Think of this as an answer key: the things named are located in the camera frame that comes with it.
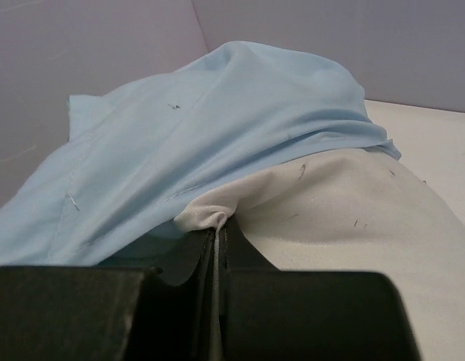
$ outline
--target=blue cloth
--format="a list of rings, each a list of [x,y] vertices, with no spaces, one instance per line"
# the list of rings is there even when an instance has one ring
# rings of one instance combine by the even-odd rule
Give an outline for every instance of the blue cloth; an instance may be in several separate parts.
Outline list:
[[[301,156],[377,147],[400,158],[363,97],[335,62],[246,42],[72,96],[70,141],[0,210],[0,265],[93,265],[152,229],[173,238],[192,199]]]

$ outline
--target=gray wall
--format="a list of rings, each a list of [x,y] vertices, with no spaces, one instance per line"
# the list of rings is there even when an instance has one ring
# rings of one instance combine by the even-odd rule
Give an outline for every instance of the gray wall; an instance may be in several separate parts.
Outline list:
[[[190,0],[0,0],[0,206],[67,141],[67,99],[206,53]]]
[[[465,0],[193,0],[212,50],[248,40],[344,65],[368,99],[465,112]]]

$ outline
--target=wall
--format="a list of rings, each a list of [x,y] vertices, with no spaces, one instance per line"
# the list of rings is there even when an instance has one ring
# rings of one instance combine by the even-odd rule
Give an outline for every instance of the wall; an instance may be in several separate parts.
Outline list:
[[[0,206],[67,141],[70,94],[205,53],[190,0],[0,0]]]
[[[465,0],[193,0],[209,50],[248,40],[343,64],[366,97],[465,112]]]

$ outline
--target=white table surface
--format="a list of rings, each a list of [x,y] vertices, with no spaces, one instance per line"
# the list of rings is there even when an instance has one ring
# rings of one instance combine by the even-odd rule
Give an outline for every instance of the white table surface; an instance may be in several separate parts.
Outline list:
[[[426,181],[465,224],[465,114],[366,101],[403,163]]]

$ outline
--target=fabric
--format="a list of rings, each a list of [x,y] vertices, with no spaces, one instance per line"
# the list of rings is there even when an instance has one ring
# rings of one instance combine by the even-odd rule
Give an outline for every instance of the fabric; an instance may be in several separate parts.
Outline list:
[[[399,158],[363,96],[335,62],[245,42],[72,96],[70,142],[0,210],[0,265],[94,265],[152,229],[177,237],[172,219],[197,196],[301,156],[377,147]],[[156,252],[149,242],[136,256]]]
[[[306,156],[211,190],[175,220],[190,231],[232,214],[280,269],[387,275],[423,359],[465,360],[465,226],[395,159],[356,149]]]

